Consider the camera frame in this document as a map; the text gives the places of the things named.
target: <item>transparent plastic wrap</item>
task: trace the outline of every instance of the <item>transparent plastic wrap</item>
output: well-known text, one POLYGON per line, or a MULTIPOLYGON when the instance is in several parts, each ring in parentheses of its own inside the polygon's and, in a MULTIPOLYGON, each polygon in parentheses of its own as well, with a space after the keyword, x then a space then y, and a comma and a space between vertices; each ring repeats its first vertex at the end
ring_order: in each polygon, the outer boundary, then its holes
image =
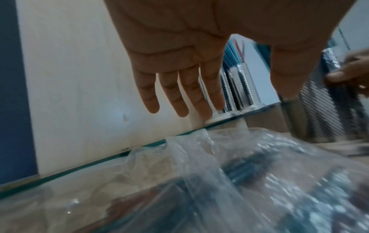
POLYGON ((200 130, 0 201, 0 232, 369 231, 363 164, 267 130, 200 130))

